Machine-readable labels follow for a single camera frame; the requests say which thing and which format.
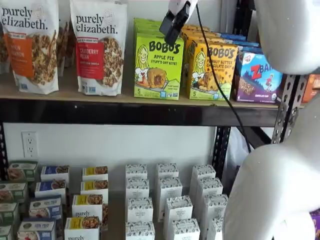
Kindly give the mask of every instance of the black cable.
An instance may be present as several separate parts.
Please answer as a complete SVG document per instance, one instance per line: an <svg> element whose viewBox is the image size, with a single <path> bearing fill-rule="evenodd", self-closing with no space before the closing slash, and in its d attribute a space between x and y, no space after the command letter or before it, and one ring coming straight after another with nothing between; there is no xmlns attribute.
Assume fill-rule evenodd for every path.
<svg viewBox="0 0 320 240"><path fill-rule="evenodd" d="M209 49L209 44L208 44L208 41L207 41L207 38L206 38L206 35L205 35L205 31L202 27L202 23L201 23L201 19L200 19L200 13L199 13L199 7L198 7L198 4L196 4L196 13L198 15L198 20L199 20L199 25L200 25L200 28L201 28L201 32L202 32L202 35L203 35L203 38L204 38L204 41L205 41L205 45L206 45L206 48ZM214 81L215 81L215 84L217 85L221 95L223 96L224 100L228 103L229 107L231 108L232 112L234 113L236 119L238 120L239 122L239 125L240 125L240 128L242 130L242 134L244 136L244 139L245 139L245 143L246 143L246 146L248 148L248 152L251 153L251 148L250 148L250 144L249 144L249 141L248 141L248 137L247 137L247 134L245 132L245 128L244 128L244 125L238 115L238 113L236 112L234 106L232 106L231 102L229 101L229 99L226 97L226 95L224 94L224 92L222 91L219 83L218 83L218 80L217 80L217 77L216 77L216 73L215 73L215 70L214 70L214 65L212 63L212 59L211 59L211 56L209 56L209 61L210 61L210 65L211 65L211 70L212 70L212 73L213 73L213 78L214 78Z"/></svg>

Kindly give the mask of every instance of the orange label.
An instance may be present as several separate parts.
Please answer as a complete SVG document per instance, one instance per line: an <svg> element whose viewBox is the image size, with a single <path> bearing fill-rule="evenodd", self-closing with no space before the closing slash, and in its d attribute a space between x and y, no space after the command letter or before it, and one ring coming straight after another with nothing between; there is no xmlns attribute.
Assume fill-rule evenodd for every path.
<svg viewBox="0 0 320 240"><path fill-rule="evenodd" d="M14 72L32 78L32 38L28 38L25 33L9 32L4 34L4 41Z"/></svg>

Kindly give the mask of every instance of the electrical outlet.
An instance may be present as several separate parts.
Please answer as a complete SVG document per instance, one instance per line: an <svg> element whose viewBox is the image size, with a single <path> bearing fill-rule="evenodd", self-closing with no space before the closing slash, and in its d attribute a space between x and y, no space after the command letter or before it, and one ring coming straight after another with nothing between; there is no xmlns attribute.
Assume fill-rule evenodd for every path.
<svg viewBox="0 0 320 240"><path fill-rule="evenodd" d="M25 159L38 159L38 139L35 131L23 131L23 154Z"/></svg>

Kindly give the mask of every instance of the granola bag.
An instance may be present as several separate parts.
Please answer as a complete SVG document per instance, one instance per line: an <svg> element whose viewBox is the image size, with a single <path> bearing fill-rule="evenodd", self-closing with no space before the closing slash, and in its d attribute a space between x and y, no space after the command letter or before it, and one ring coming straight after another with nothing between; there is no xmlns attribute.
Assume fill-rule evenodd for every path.
<svg viewBox="0 0 320 240"><path fill-rule="evenodd" d="M59 90L56 0L0 0L0 20L14 78L25 93Z"/></svg>
<svg viewBox="0 0 320 240"><path fill-rule="evenodd" d="M76 36L79 92L116 96L121 93L127 32L127 5L71 0Z"/></svg>
<svg viewBox="0 0 320 240"><path fill-rule="evenodd" d="M70 27L70 0L58 0L59 4L59 33L56 40L56 64L58 76L64 75L66 51Z"/></svg>

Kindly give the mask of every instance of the green bobo's box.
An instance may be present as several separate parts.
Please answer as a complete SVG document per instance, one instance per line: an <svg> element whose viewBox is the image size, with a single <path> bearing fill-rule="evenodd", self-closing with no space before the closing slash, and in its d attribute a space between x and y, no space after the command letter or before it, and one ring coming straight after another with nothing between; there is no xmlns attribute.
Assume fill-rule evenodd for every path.
<svg viewBox="0 0 320 240"><path fill-rule="evenodd" d="M135 45L134 96L179 100L184 41L166 44L158 34L137 33Z"/></svg>

